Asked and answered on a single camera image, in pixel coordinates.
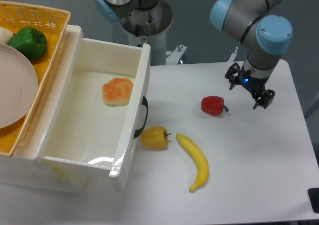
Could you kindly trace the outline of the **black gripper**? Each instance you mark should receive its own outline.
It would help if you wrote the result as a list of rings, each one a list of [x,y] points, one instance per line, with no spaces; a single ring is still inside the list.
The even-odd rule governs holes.
[[[225,78],[229,81],[230,90],[236,85],[242,85],[251,93],[255,100],[253,109],[256,109],[258,106],[266,109],[275,97],[275,91],[265,89],[265,84],[269,77],[255,78],[251,75],[251,70],[241,69],[237,62],[233,63],[228,68]]]

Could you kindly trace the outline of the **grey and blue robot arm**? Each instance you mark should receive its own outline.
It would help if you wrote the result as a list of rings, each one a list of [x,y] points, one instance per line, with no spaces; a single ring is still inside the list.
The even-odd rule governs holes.
[[[244,46],[248,54],[242,65],[232,64],[225,77],[233,88],[241,85],[250,92],[255,106],[268,107],[275,92],[265,85],[281,56],[287,51],[293,28],[284,17],[269,11],[282,0],[217,0],[210,22]],[[165,64],[166,31],[172,10],[163,0],[94,0],[100,14],[119,23],[133,46],[148,43],[151,61]]]

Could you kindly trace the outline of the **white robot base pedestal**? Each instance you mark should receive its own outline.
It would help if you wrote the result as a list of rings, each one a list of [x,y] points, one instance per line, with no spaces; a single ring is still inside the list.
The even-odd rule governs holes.
[[[172,23],[172,10],[167,2],[158,0],[150,10],[134,10],[120,20],[129,45],[151,47],[151,65],[166,64],[166,32]]]

